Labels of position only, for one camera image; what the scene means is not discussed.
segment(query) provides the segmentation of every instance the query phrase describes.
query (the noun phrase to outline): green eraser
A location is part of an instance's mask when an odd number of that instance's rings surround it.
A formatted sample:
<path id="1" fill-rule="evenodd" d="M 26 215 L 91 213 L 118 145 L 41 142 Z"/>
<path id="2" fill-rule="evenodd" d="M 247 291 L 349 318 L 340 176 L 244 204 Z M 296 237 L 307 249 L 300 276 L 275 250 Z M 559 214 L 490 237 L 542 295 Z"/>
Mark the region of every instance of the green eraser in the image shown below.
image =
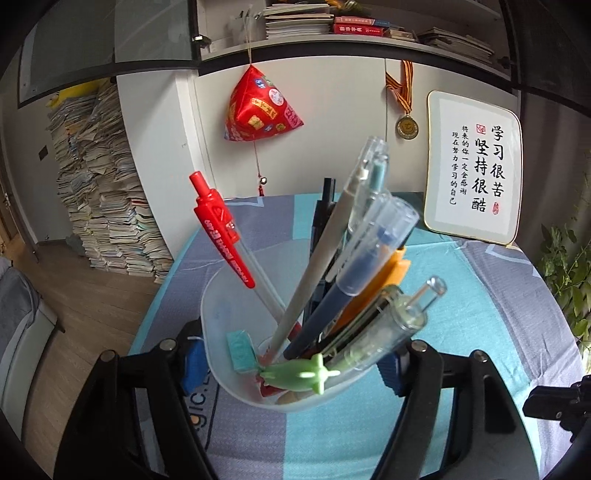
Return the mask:
<path id="1" fill-rule="evenodd" d="M 244 330 L 227 333 L 226 340 L 235 372 L 250 374 L 259 371 L 259 363 L 251 338 Z"/>

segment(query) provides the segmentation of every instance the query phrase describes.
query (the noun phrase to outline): desk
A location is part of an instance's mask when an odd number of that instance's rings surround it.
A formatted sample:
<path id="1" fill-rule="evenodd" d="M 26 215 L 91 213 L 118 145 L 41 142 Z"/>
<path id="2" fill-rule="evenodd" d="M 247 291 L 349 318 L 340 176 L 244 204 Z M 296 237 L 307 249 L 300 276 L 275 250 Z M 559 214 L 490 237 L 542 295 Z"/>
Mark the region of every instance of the desk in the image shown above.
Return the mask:
<path id="1" fill-rule="evenodd" d="M 401 196 L 422 210 L 420 196 Z M 318 198 L 304 194 L 227 203 L 243 240 L 252 249 L 261 249 L 309 238 Z M 569 327 L 523 253 L 418 227 L 407 243 L 407 258 L 412 266 L 403 290 L 416 290 L 434 274 L 445 279 L 449 288 L 430 310 L 429 324 L 417 337 L 440 352 L 487 352 L 519 409 L 538 384 L 566 387 L 581 379 L 582 362 Z M 223 264 L 208 237 L 197 231 L 156 295 L 130 353 L 150 350 L 198 318 L 203 290 Z M 301 413 L 286 415 L 242 404 L 211 375 L 187 404 L 192 413 L 201 415 L 197 433 L 220 480 L 368 480 L 402 399 L 383 385 L 374 368 L 335 399 Z M 452 392 L 444 391 L 423 474 L 439 467 L 451 404 Z M 154 453 L 147 414 L 141 414 L 141 421 L 148 453 Z M 524 421 L 546 473 L 568 448 L 570 434 L 556 422 Z M 158 460 L 154 462 L 158 469 Z"/>

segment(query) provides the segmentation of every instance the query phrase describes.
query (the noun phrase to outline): green plant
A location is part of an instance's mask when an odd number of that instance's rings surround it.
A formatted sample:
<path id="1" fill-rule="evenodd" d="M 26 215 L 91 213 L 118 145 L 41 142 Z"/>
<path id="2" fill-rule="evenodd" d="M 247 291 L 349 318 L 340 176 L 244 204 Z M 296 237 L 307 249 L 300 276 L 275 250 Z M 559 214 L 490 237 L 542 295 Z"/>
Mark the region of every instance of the green plant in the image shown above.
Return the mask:
<path id="1" fill-rule="evenodd" d="M 582 354 L 591 349 L 591 239 L 569 255 L 577 244 L 573 230 L 566 225 L 548 230 L 542 225 L 542 235 L 538 271 L 562 309 Z"/>

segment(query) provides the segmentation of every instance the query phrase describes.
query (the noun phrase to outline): white wall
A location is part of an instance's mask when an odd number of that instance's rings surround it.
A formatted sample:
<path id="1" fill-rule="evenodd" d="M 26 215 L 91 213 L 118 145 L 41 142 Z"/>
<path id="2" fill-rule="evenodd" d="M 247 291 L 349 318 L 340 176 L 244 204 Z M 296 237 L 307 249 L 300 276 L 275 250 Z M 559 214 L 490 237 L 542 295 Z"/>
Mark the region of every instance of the white wall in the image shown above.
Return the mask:
<path id="1" fill-rule="evenodd" d="M 204 171 L 194 111 L 193 72 L 162 70 L 117 77 L 135 166 L 160 232 L 174 257 L 197 228 L 189 175 Z"/>
<path id="2" fill-rule="evenodd" d="M 12 191 L 35 242 L 72 233 L 67 210 L 57 196 L 58 165 L 49 126 L 47 98 L 17 109 L 18 55 L 0 80 L 2 146 Z M 49 154 L 39 160 L 47 146 Z"/>
<path id="3" fill-rule="evenodd" d="M 385 71 L 400 79 L 400 61 L 367 57 L 299 57 L 256 64 L 304 121 L 284 135 L 260 140 L 256 148 L 269 195 L 318 192 L 322 178 L 343 186 L 369 135 L 390 143 L 387 186 L 423 191 L 427 181 L 427 95 L 443 90 L 517 111 L 517 97 L 469 77 L 422 64 L 414 65 L 413 118 L 420 127 L 411 141 L 398 138 L 400 107 L 385 88 Z M 195 79 L 206 155 L 216 186 L 225 197 L 255 196 L 252 142 L 223 138 L 232 89 L 246 70 L 234 67 Z"/>

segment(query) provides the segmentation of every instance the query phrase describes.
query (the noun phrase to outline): black bracket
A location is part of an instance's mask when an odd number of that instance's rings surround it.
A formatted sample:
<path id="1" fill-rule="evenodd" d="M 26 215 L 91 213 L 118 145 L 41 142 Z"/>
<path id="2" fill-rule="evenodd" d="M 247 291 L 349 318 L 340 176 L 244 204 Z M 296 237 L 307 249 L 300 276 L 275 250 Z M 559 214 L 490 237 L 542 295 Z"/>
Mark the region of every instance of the black bracket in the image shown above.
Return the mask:
<path id="1" fill-rule="evenodd" d="M 165 479 L 150 470 L 144 452 L 135 389 L 145 388 L 154 429 L 170 479 L 216 480 L 190 422 L 179 378 L 183 339 L 199 334 L 190 322 L 176 340 L 152 351 L 119 357 L 101 354 L 64 432 L 55 480 Z M 438 353 L 421 340 L 401 379 L 402 412 L 372 480 L 417 480 L 426 458 L 442 388 L 454 388 L 452 419 L 439 471 L 428 480 L 534 480 L 531 446 L 517 408 L 494 364 L 482 351 L 470 357 Z"/>
<path id="2" fill-rule="evenodd" d="M 486 353 L 438 353 L 422 340 L 407 350 L 404 405 L 372 480 L 420 478 L 442 388 L 454 389 L 449 433 L 441 468 L 424 480 L 539 478 L 519 412 Z"/>
<path id="3" fill-rule="evenodd" d="M 54 479 L 166 479 L 150 470 L 144 452 L 135 389 L 145 388 L 168 477 L 217 480 L 178 382 L 183 338 L 186 328 L 177 340 L 162 340 L 148 353 L 100 355 L 66 425 Z"/>

